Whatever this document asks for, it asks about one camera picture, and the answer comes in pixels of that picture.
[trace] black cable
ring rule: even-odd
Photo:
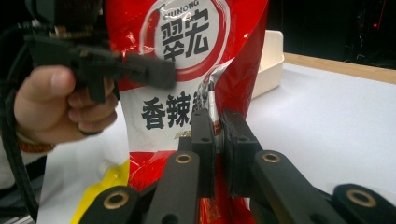
[[[14,101],[16,94],[16,82],[14,77],[18,77],[21,69],[29,61],[30,54],[27,45],[24,44],[17,58],[12,64],[8,73],[8,79],[0,83],[0,122],[2,130],[3,145],[7,154],[7,159],[18,186],[19,192],[26,209],[34,221],[37,220],[38,202],[35,198],[34,191],[30,185],[29,175],[23,163],[21,151],[18,146],[16,136],[16,120],[14,117]]]

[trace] hand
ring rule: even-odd
[[[87,88],[73,91],[75,86],[75,76],[66,67],[33,70],[15,98],[17,131],[37,142],[58,144],[83,139],[81,131],[101,132],[116,120],[113,81],[105,80],[104,104],[91,100]]]

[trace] finger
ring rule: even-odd
[[[112,94],[114,89],[114,81],[105,78],[105,97]],[[87,88],[73,92],[67,99],[68,103],[74,108],[83,108],[91,105],[95,105],[96,102],[91,99]]]
[[[34,101],[48,101],[70,94],[76,85],[73,72],[64,66],[40,66],[24,80],[19,94]]]
[[[118,99],[114,94],[107,97],[104,104],[96,104],[82,109],[71,108],[68,112],[70,120],[74,122],[96,122],[114,112]]]
[[[117,112],[113,111],[109,116],[96,122],[80,122],[79,129],[84,133],[98,133],[110,126],[117,119]]]

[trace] snack bag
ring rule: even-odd
[[[208,109],[221,152],[222,109],[248,112],[267,9],[267,0],[106,0],[112,50],[165,59],[177,69],[170,91],[127,79],[118,83],[130,150],[129,186],[141,190],[161,178],[179,137],[191,133],[191,113],[198,109]],[[254,223],[245,200],[228,196],[220,161],[219,153],[215,197],[200,201],[200,223]],[[90,190],[85,196],[97,195]]]

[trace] dark background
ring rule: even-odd
[[[270,0],[284,51],[396,69],[396,0]]]

